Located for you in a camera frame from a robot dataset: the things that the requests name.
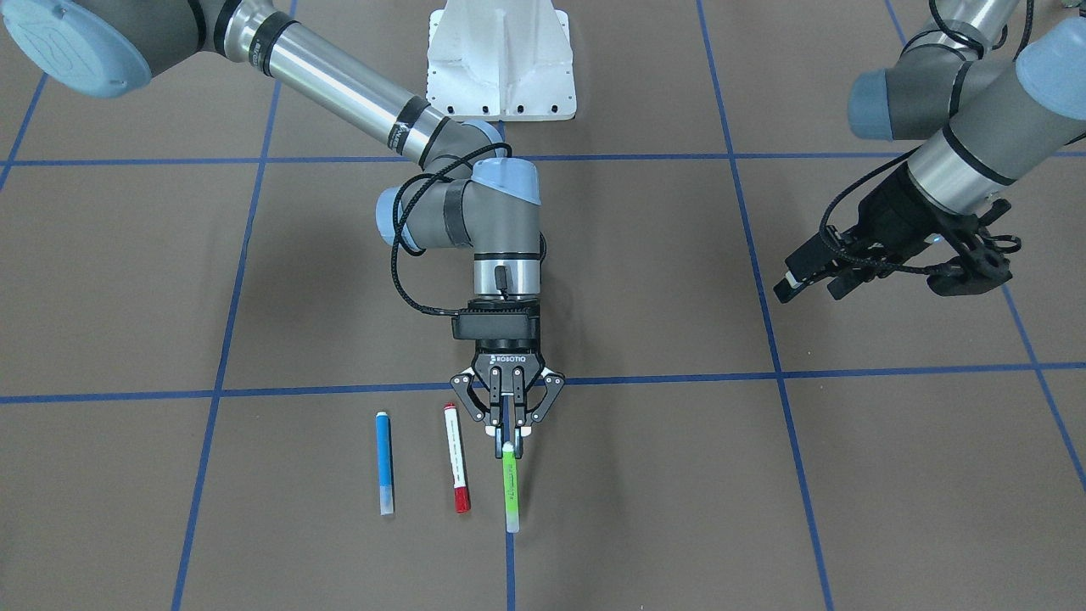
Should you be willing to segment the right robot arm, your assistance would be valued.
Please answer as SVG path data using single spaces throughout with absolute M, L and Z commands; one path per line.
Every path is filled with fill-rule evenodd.
M 451 387 L 473 421 L 517 444 L 565 386 L 540 353 L 540 231 L 536 167 L 512 154 L 482 120 L 453 120 L 272 1 L 4 1 L 3 24 L 20 50 L 54 80 L 90 97 L 117 98 L 200 52 L 244 63 L 283 82 L 418 163 L 420 175 L 381 194 L 378 229 L 400 255 L 473 252 L 473 300 L 451 310 L 454 338 L 473 341 L 473 362 Z

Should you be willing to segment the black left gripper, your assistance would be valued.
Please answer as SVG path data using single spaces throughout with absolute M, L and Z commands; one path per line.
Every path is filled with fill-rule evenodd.
M 858 220 L 839 232 L 829 225 L 831 213 L 845 196 L 886 167 L 869 171 L 828 205 L 818 239 L 808 239 L 785 259 L 785 275 L 773 287 L 780 303 L 788 303 L 807 287 L 825 281 L 833 300 L 844 300 L 879 273 L 962 273 L 967 254 L 984 244 L 982 222 L 973 214 L 942 211 L 912 181 L 907 166 L 897 166 L 881 184 L 862 198 Z M 929 247 L 930 236 L 950 244 L 957 258 L 938 266 L 908 266 Z

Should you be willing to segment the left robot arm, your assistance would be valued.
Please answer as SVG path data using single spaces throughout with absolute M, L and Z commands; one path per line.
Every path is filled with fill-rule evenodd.
M 1008 282 L 1016 236 L 994 236 L 1001 193 L 1083 138 L 1082 13 L 992 59 L 1013 1 L 931 1 L 896 65 L 853 85 L 853 133 L 919 147 L 877 167 L 882 178 L 838 231 L 823 216 L 785 260 L 776 300 L 829 282 L 835 300 L 891 273 L 915 273 L 938 295 L 988 293 Z

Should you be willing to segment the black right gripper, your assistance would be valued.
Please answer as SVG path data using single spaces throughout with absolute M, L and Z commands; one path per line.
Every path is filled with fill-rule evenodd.
M 487 400 L 473 390 L 476 379 L 488 391 Z M 506 436 L 506 395 L 513 397 L 512 424 L 516 437 L 528 437 L 543 421 L 565 389 L 563 373 L 548 370 L 538 339 L 481 339 L 473 343 L 468 370 L 451 375 L 450 384 L 473 422 L 482 423 L 494 437 Z M 528 406 L 528 394 L 540 386 L 546 393 Z

